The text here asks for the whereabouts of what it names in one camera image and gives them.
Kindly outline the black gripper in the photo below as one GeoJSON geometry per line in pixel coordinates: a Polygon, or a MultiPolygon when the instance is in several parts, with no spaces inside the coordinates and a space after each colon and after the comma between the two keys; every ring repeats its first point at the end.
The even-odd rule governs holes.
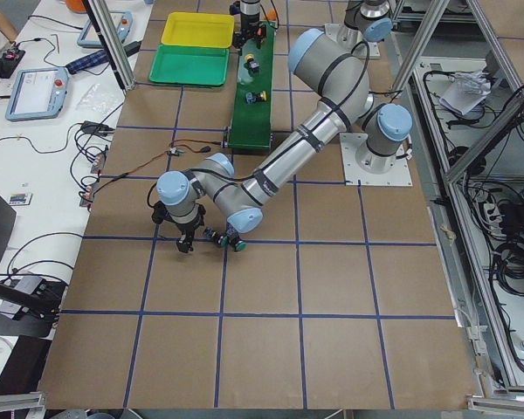
{"type": "Polygon", "coordinates": [[[246,42],[253,39],[258,48],[266,38],[266,26],[258,17],[241,17],[240,30],[233,32],[232,45],[242,48],[246,42]]]}
{"type": "Polygon", "coordinates": [[[196,204],[193,210],[185,216],[171,215],[172,222],[182,234],[176,242],[176,247],[181,253],[190,253],[194,250],[195,232],[204,226],[205,214],[205,207],[202,204],[196,204]]]}

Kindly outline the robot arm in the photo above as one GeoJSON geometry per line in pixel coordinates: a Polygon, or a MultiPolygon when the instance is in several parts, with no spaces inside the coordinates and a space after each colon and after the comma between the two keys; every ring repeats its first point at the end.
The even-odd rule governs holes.
{"type": "MultiPolygon", "coordinates": [[[[258,48],[267,38],[267,29],[279,27],[279,17],[275,12],[270,17],[260,1],[234,1],[229,6],[229,14],[240,16],[240,28],[234,31],[232,45],[241,49],[247,41],[253,40],[258,48]]],[[[358,42],[383,41],[391,32],[390,3],[388,1],[349,1],[342,24],[326,24],[325,32],[345,50],[352,50],[358,42]]]]}
{"type": "Polygon", "coordinates": [[[213,234],[216,243],[243,248],[241,235],[263,219],[262,207],[339,133],[357,124],[366,133],[362,149],[374,159],[392,161],[410,134],[410,113],[395,103],[374,106],[369,92],[368,64],[342,49],[323,31],[303,32],[288,57],[290,72],[320,95],[314,112],[258,165],[237,178],[229,158],[213,154],[194,168],[170,170],[155,185],[159,200],[152,207],[156,224],[173,223],[181,236],[180,252],[193,249],[196,230],[204,225],[208,196],[225,215],[227,231],[213,234]]]}

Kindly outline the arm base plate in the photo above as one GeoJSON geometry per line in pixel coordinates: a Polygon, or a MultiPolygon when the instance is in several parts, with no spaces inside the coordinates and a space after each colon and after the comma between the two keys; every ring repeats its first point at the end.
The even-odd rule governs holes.
{"type": "Polygon", "coordinates": [[[351,186],[412,187],[409,163],[403,144],[391,156],[375,155],[366,134],[340,134],[341,158],[345,183],[351,186]]]}
{"type": "Polygon", "coordinates": [[[369,42],[369,53],[364,45],[356,46],[363,41],[362,33],[358,30],[350,29],[344,24],[325,24],[324,31],[346,52],[352,52],[358,58],[365,58],[367,55],[370,59],[381,57],[378,43],[369,42]]]}

